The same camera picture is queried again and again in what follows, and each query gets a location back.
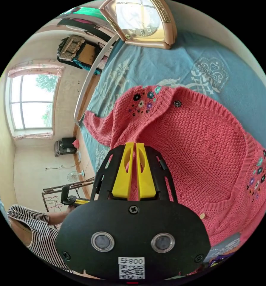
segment fan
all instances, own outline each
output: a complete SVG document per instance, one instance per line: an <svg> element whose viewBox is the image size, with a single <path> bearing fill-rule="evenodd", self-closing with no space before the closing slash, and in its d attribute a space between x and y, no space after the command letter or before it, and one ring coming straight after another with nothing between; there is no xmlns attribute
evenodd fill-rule
<svg viewBox="0 0 266 286"><path fill-rule="evenodd" d="M67 179L70 182L76 182L79 179L79 176L85 177L84 171L81 171L81 173L77 173L76 171L73 171L67 175Z"/></svg>

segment blue bedspread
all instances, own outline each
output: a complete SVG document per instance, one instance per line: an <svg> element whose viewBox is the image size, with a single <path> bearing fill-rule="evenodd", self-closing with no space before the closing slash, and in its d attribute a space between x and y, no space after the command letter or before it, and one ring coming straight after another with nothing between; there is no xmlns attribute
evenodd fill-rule
<svg viewBox="0 0 266 286"><path fill-rule="evenodd" d="M213 40L179 31L171 50L119 43L88 110L105 117L125 91L138 85L185 86L201 92L230 110L266 148L266 88L244 61ZM109 149L94 140L82 124L80 128L96 171Z"/></svg>

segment striped shirt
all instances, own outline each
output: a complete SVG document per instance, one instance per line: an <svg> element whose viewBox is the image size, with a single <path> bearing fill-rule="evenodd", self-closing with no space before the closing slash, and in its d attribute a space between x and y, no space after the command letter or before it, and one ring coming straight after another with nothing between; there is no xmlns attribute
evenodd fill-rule
<svg viewBox="0 0 266 286"><path fill-rule="evenodd" d="M27 247L32 253L47 263L72 273L56 250L55 241L58 231L48 224L47 213L13 205L7 214L32 231L33 238Z"/></svg>

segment screw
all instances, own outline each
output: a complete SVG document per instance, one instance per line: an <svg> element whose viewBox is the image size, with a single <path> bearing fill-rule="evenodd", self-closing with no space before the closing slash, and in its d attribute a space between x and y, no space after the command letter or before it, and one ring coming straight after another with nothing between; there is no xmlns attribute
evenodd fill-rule
<svg viewBox="0 0 266 286"><path fill-rule="evenodd" d="M136 213L138 213L139 212L139 208L137 207L137 206L131 206L130 208L129 208L129 212L130 212L130 214L136 214Z"/></svg>
<svg viewBox="0 0 266 286"><path fill-rule="evenodd" d="M62 256L64 257L65 260L70 260L70 255L65 251L62 252Z"/></svg>
<svg viewBox="0 0 266 286"><path fill-rule="evenodd" d="M199 254L199 255L196 256L195 262L196 262L196 263L199 263L199 262L201 262L203 259L204 259L204 255L203 255L203 254Z"/></svg>

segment pink knitted cardigan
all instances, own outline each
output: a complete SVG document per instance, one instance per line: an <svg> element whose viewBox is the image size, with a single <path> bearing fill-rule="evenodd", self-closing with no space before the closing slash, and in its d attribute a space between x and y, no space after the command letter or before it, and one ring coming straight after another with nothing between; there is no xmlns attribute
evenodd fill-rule
<svg viewBox="0 0 266 286"><path fill-rule="evenodd" d="M178 202L200 216L212 246L237 232L242 245L263 218L266 150L213 99L183 87L138 86L106 118L87 111L83 123L110 148L141 142L161 152Z"/></svg>

